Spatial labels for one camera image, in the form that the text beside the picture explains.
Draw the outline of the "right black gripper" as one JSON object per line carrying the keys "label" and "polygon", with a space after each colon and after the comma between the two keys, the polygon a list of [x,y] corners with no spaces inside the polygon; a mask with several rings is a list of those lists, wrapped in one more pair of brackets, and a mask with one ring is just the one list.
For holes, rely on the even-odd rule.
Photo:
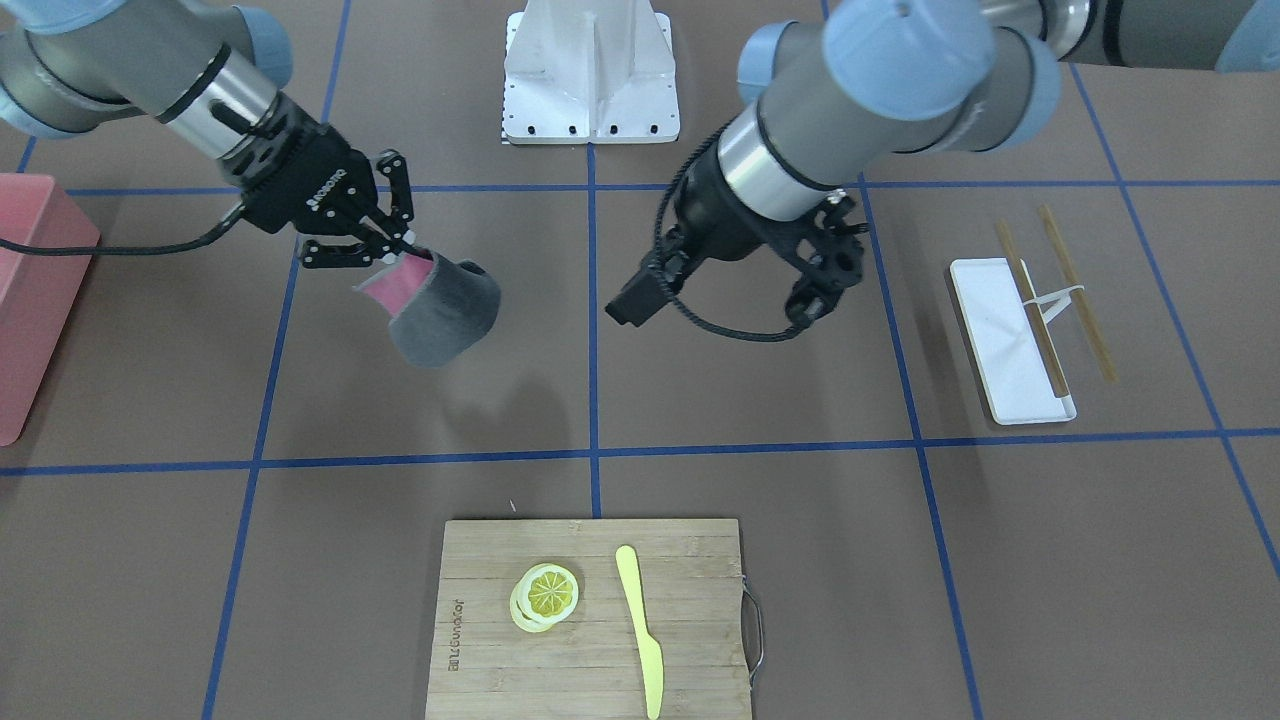
{"label": "right black gripper", "polygon": [[[415,246],[407,160],[396,150],[384,150],[374,169],[390,190],[390,209],[375,224],[392,240],[338,245],[306,237],[300,241],[303,269],[394,263],[401,247]],[[224,158],[224,179],[239,191],[242,218],[268,233],[292,224],[306,234],[353,234],[356,222],[380,211],[369,158],[292,100],[274,101],[250,135]]]}

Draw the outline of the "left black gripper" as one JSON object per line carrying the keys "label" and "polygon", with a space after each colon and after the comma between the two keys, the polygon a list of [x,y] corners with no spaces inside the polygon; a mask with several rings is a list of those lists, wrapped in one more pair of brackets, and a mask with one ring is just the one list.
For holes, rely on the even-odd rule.
{"label": "left black gripper", "polygon": [[648,323],[672,304],[671,299],[705,260],[736,263],[797,228],[796,222],[765,218],[741,201],[724,178],[714,150],[705,150],[689,163],[675,182],[669,209],[675,224],[662,236],[662,263],[641,261],[605,304],[605,314],[618,325]]}

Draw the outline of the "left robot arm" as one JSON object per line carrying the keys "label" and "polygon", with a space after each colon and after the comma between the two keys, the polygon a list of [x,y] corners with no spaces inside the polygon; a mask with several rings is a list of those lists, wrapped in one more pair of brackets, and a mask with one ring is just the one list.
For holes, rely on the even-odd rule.
{"label": "left robot arm", "polygon": [[[723,337],[781,342],[863,278],[845,190],[874,160],[993,152],[1036,136],[1060,61],[1277,69],[1275,1],[841,1],[820,23],[759,28],[739,59],[744,108],[675,174],[637,272],[607,304],[621,325],[676,307]],[[787,327],[735,331],[680,300],[705,261],[767,247],[797,272]]]}

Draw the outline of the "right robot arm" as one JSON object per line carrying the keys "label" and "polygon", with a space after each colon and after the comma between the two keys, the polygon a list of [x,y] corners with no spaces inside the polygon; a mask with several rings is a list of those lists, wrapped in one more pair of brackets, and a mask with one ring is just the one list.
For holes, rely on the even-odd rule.
{"label": "right robot arm", "polygon": [[311,117],[284,87],[291,44],[279,22],[251,6],[201,1],[5,1],[3,119],[40,138],[73,138],[101,124],[150,117],[215,160],[239,201],[184,243],[41,249],[36,258],[145,258],[188,252],[238,222],[306,236],[308,269],[370,266],[399,255],[430,259],[413,242],[404,159],[370,159]]}

